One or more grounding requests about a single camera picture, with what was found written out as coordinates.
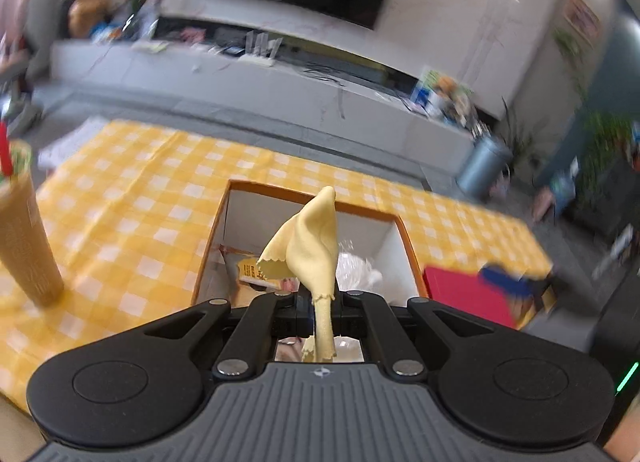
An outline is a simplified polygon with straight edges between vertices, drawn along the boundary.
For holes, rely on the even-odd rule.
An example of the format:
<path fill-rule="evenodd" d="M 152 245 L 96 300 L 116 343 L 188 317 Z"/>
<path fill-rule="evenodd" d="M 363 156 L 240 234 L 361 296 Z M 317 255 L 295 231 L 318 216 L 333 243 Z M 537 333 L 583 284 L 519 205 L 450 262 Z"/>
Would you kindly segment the grey metal trash can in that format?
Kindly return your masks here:
<path fill-rule="evenodd" d="M 491 187 L 512 159 L 512 150 L 503 140 L 485 134 L 476 142 L 456 177 L 456 183 L 466 196 L 486 199 Z"/>

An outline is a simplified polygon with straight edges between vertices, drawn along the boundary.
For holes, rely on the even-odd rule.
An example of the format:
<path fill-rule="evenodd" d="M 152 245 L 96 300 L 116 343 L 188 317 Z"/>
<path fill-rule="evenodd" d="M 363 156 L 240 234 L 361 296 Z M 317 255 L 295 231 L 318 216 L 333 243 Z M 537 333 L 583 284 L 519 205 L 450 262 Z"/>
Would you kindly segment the white wifi router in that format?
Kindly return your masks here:
<path fill-rule="evenodd" d="M 245 37 L 244 54 L 239 58 L 239 62 L 270 68 L 276 62 L 282 40 L 282 37 L 272 40 L 267 32 L 248 32 Z"/>

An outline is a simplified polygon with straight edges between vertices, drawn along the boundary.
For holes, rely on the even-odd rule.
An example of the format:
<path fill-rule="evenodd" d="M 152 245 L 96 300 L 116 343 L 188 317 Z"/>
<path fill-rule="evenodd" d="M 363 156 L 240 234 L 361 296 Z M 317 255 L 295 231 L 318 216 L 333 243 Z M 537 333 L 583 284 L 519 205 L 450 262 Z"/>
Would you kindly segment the white paper sheets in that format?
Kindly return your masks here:
<path fill-rule="evenodd" d="M 48 144 L 38 153 L 37 165 L 40 170 L 55 170 L 89 140 L 95 137 L 110 121 L 102 116 L 92 116 L 76 130 Z"/>

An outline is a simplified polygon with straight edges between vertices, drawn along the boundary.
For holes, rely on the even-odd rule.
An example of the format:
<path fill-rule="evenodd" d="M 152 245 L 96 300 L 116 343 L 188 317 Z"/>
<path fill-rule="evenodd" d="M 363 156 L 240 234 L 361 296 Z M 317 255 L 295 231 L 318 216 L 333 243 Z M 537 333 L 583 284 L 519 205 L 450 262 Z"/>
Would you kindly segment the pink small heater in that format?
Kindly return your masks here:
<path fill-rule="evenodd" d="M 533 222 L 541 222 L 544 216 L 550 211 L 555 204 L 555 196 L 549 187 L 544 187 L 538 191 L 534 197 L 532 206 Z"/>

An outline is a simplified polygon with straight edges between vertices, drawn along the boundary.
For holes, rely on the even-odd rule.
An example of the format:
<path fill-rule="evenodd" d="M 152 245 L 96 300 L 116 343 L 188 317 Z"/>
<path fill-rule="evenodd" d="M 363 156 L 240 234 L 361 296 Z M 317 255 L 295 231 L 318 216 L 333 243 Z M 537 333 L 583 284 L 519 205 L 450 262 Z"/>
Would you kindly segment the white marble tv console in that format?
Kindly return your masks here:
<path fill-rule="evenodd" d="M 184 45 L 152 54 L 140 45 L 62 40 L 51 49 L 57 80 L 213 104 L 345 138 L 457 174 L 470 133 L 411 112 L 395 95 L 292 66 L 258 66 Z"/>

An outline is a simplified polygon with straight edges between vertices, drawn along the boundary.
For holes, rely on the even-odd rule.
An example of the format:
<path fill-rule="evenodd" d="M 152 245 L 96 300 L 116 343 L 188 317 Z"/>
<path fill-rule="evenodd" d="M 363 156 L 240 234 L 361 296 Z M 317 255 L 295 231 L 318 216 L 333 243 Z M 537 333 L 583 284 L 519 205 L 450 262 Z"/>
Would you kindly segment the teddy bear figurine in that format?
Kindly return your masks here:
<path fill-rule="evenodd" d="M 467 115 L 469 98 L 465 90 L 450 76 L 441 75 L 434 84 L 434 105 L 445 114 Z"/>

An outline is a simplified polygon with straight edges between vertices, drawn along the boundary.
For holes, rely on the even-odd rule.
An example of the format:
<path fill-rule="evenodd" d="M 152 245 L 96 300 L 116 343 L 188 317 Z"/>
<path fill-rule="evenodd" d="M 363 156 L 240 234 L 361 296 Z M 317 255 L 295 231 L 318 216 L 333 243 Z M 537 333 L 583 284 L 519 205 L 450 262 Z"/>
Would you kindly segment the yellow checkered tablecloth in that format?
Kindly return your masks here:
<path fill-rule="evenodd" d="M 541 278 L 551 262 L 524 222 L 438 194 L 261 148 L 111 122 L 39 188 L 65 282 L 40 310 L 1 278 L 1 391 L 18 408 L 50 357 L 192 302 L 205 245 L 232 180 L 315 194 L 401 218 L 418 261 L 474 274 L 496 263 Z"/>

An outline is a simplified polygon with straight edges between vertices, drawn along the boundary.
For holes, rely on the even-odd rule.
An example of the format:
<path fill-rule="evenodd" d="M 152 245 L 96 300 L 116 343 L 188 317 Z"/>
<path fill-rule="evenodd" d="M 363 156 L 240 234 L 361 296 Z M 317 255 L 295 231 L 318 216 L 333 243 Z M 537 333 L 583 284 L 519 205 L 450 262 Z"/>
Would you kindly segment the orange cardboard storage box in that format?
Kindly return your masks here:
<path fill-rule="evenodd" d="M 236 285 L 236 263 L 240 258 L 255 256 L 258 260 L 280 227 L 313 198 L 309 194 L 254 182 L 228 183 L 204 248 L 206 257 L 212 258 L 215 265 L 212 268 L 202 267 L 196 282 L 194 297 L 201 302 L 197 313 L 200 320 L 186 336 L 194 348 L 206 346 L 213 349 L 213 366 L 242 318 L 244 309 L 258 296 L 270 293 L 296 295 L 297 335 L 294 338 L 311 342 L 310 347 L 300 353 L 300 358 L 312 364 L 334 361 L 335 356 L 330 362 L 314 360 L 314 305 L 310 292 L 298 279 L 278 279 L 282 289 L 277 292 L 239 289 Z M 386 300 L 409 336 L 414 322 L 406 305 L 408 300 L 426 296 L 427 289 L 404 224 L 394 215 L 336 199 L 335 211 L 337 245 L 351 240 L 355 254 L 368 258 L 382 274 L 382 288 L 368 293 L 378 294 Z M 335 300 L 340 291 L 335 278 Z M 333 303 L 331 318 L 335 347 L 336 340 L 348 336 L 334 332 Z"/>

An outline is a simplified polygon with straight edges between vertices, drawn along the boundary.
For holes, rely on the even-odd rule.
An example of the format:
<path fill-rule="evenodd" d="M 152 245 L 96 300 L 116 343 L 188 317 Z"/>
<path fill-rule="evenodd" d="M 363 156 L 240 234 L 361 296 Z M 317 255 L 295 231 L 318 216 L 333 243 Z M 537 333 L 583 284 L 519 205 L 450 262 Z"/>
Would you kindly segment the framed wall picture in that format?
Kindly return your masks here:
<path fill-rule="evenodd" d="M 567 0 L 563 17 L 589 45 L 599 38 L 600 19 L 584 0 Z"/>

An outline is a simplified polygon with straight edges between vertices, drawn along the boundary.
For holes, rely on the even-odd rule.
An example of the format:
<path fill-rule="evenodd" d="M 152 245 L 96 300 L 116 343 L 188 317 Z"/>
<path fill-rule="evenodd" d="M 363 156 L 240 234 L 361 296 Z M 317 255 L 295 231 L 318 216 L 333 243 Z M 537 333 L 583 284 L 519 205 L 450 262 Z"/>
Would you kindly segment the potted floor plant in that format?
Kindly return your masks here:
<path fill-rule="evenodd" d="M 518 120 L 518 114 L 511 108 L 506 100 L 502 100 L 504 117 L 501 123 L 500 137 L 511 151 L 509 170 L 515 175 L 518 167 L 525 161 L 540 161 L 539 143 L 542 139 L 542 131 L 547 125 L 547 119 L 542 118 L 533 124 Z"/>

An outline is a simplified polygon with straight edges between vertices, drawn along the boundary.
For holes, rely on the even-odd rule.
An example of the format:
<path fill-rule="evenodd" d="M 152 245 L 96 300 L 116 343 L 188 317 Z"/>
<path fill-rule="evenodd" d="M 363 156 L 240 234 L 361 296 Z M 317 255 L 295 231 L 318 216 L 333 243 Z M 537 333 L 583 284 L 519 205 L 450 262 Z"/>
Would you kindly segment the red cube box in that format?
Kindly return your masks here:
<path fill-rule="evenodd" d="M 506 294 L 480 276 L 425 267 L 423 280 L 432 300 L 475 317 L 516 328 Z"/>

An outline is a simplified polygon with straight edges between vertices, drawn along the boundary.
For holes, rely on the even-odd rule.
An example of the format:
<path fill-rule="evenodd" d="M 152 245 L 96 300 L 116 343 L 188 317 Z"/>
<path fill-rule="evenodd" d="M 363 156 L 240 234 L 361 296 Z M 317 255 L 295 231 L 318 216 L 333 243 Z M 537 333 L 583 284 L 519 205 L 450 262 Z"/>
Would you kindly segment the clear plastic bag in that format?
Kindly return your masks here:
<path fill-rule="evenodd" d="M 338 244 L 338 259 L 335 278 L 338 288 L 343 291 L 361 290 L 375 292 L 382 288 L 383 276 L 373 267 L 368 258 L 355 254 L 351 240 Z"/>

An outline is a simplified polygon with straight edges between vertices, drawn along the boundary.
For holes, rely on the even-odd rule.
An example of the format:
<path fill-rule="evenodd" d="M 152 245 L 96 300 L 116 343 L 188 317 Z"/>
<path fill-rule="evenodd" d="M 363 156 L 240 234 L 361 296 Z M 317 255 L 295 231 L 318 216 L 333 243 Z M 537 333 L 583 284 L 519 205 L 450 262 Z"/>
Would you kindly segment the silver wet wipes pack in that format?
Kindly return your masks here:
<path fill-rule="evenodd" d="M 282 289 L 278 279 L 268 279 L 257 266 L 257 257 L 242 256 L 236 263 L 236 285 L 239 289 L 257 292 L 277 292 Z"/>

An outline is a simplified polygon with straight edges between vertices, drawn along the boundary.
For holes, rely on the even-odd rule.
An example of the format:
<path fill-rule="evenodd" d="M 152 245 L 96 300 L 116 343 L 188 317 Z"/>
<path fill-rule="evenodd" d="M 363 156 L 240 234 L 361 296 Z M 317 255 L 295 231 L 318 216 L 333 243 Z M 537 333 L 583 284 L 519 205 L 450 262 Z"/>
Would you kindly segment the yellow microfiber cloth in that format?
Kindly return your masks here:
<path fill-rule="evenodd" d="M 335 190 L 322 188 L 287 220 L 260 254 L 257 266 L 267 278 L 296 278 L 314 305 L 314 360 L 335 356 L 331 306 L 338 260 Z"/>

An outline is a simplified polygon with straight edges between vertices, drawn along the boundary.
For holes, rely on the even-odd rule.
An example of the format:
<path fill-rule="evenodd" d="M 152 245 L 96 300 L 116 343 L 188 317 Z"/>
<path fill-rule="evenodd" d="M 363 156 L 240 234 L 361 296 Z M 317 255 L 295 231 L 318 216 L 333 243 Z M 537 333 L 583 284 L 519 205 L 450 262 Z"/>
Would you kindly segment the trailing green ivy plant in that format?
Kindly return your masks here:
<path fill-rule="evenodd" d="M 626 153 L 632 139 L 632 119 L 628 116 L 594 112 L 587 120 L 587 141 L 579 159 L 578 192 L 593 193 L 601 175 Z"/>

